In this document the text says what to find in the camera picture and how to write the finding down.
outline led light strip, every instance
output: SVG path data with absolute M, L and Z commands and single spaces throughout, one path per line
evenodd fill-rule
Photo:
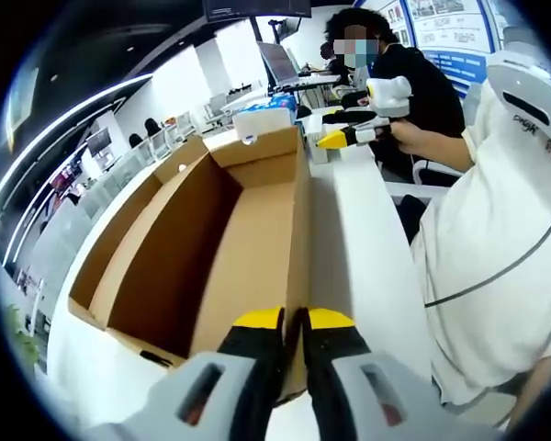
M 57 129 L 60 125 L 65 122 L 68 118 L 72 117 L 76 113 L 80 112 L 81 110 L 85 109 L 86 107 L 90 106 L 91 104 L 95 103 L 98 99 L 112 94 L 114 92 L 117 92 L 118 90 L 122 89 L 123 87 L 127 87 L 129 85 L 134 85 L 140 81 L 148 80 L 153 77 L 152 73 L 147 73 L 142 76 L 138 76 L 137 78 L 133 78 L 132 80 L 125 81 L 123 83 L 120 83 L 118 85 L 114 85 L 106 90 L 103 90 L 102 92 L 86 99 L 84 102 L 78 104 L 75 107 L 72 107 L 67 112 L 65 112 L 63 115 L 55 119 L 49 126 L 47 126 L 37 137 L 31 141 L 28 146 L 23 150 L 20 155 L 15 159 L 15 161 L 10 165 L 10 168 L 6 171 L 3 178 L 0 180 L 0 194 L 4 190 L 4 187 L 6 186 L 7 182 L 12 178 L 12 175 L 15 173 L 15 171 L 19 168 L 19 166 L 22 164 L 22 162 L 25 160 L 25 158 L 45 139 L 47 136 L 49 136 L 50 133 L 52 133 L 55 129 Z

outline poster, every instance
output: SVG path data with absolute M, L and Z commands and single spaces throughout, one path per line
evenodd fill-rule
M 406 18 L 404 17 L 404 10 L 399 0 L 389 2 L 378 10 L 378 12 L 386 18 L 389 22 L 392 32 L 398 38 L 398 41 L 406 46 L 412 46 L 410 41 L 409 32 L 406 28 Z
M 418 46 L 490 53 L 478 0 L 409 0 Z
M 460 97 L 486 79 L 492 52 L 479 0 L 408 0 L 419 49 L 449 78 Z

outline black hair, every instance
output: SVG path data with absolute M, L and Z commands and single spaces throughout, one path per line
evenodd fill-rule
M 345 28 L 359 25 L 367 29 L 368 38 L 379 35 L 379 39 L 386 43 L 396 43 L 398 39 L 392 33 L 388 21 L 376 11 L 361 7 L 348 7 L 327 22 L 324 35 L 330 43 L 335 40 L 344 40 Z
M 129 144 L 133 149 L 143 142 L 143 138 L 137 133 L 133 133 L 129 136 Z
M 147 118 L 147 120 L 145 120 L 145 129 L 147 129 L 147 136 L 153 136 L 162 131 L 153 118 Z

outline open cardboard box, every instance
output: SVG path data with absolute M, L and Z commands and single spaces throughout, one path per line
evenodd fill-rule
M 207 153 L 206 145 L 200 137 L 190 138 L 188 142 L 159 164 L 150 175 L 139 182 L 135 191 L 122 201 L 122 205 L 113 213 L 90 248 L 73 281 L 68 303 L 68 308 L 73 315 L 99 329 L 106 329 L 106 326 L 98 322 L 90 313 L 89 307 L 112 255 L 117 251 L 118 245 L 130 226 L 149 205 L 155 194 L 179 173 L 180 165 L 188 166 Z
M 205 154 L 160 187 L 123 236 L 83 306 L 142 356 L 179 366 L 216 350 L 253 310 L 285 306 L 289 327 L 309 300 L 309 169 L 298 129 Z M 296 356 L 285 393 L 304 389 L 303 365 Z

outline monitor screen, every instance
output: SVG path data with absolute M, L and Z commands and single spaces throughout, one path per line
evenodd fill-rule
M 277 27 L 277 36 L 279 40 L 282 41 L 291 35 L 294 35 L 300 29 L 301 17 L 289 17 L 285 18 L 284 23 Z
M 294 64 L 282 46 L 262 42 L 257 42 L 257 46 L 259 46 L 259 51 L 278 84 L 298 78 Z
M 85 142 L 88 144 L 88 150 L 90 151 L 92 156 L 94 156 L 102 149 L 105 149 L 108 145 L 110 145 L 112 141 L 110 140 L 108 129 L 104 128 L 94 135 L 90 136 L 88 139 L 85 140 Z
M 312 17 L 310 0 L 204 0 L 208 22 L 242 17 Z

